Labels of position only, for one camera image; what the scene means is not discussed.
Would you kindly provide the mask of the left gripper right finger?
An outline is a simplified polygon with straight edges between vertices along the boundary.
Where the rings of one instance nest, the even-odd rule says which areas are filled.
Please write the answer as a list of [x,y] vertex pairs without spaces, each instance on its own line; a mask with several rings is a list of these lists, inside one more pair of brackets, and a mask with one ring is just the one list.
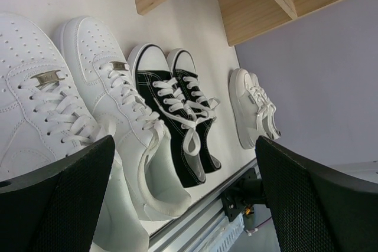
[[263,136],[255,152],[281,251],[377,251],[377,184]]

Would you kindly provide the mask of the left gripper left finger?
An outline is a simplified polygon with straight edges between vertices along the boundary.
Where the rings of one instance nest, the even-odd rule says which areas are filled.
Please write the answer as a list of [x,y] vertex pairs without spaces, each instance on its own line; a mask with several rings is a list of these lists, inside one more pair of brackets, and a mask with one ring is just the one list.
[[89,251],[115,154],[110,135],[1,182],[1,251]]

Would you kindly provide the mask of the white low sneaker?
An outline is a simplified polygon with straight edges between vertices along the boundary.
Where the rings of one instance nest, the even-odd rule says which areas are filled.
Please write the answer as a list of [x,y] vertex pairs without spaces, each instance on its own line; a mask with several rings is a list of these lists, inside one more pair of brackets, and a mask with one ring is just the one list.
[[235,69],[229,80],[230,102],[243,149],[253,149],[259,136],[272,140],[281,137],[275,124],[275,114],[269,114],[268,107],[252,85],[249,73],[242,68]]
[[257,93],[261,96],[263,104],[268,107],[268,112],[270,115],[274,115],[276,112],[276,106],[272,103],[266,91],[260,86],[258,77],[255,73],[249,73],[252,79],[252,85],[255,89],[257,89]]

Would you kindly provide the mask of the black canvas sneaker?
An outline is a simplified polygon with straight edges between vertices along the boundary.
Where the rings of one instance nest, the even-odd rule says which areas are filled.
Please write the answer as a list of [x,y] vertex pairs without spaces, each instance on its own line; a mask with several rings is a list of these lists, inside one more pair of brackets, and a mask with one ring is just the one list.
[[207,138],[217,119],[215,108],[220,101],[215,97],[207,98],[201,91],[195,62],[189,51],[174,49],[168,54],[167,61],[187,104],[199,120],[196,131],[201,140],[200,159],[204,171],[207,174],[218,171],[221,169],[221,162],[210,153]]
[[206,174],[200,160],[197,117],[186,103],[163,50],[151,43],[137,45],[128,63],[139,94],[169,130],[172,160],[183,187],[204,184]]

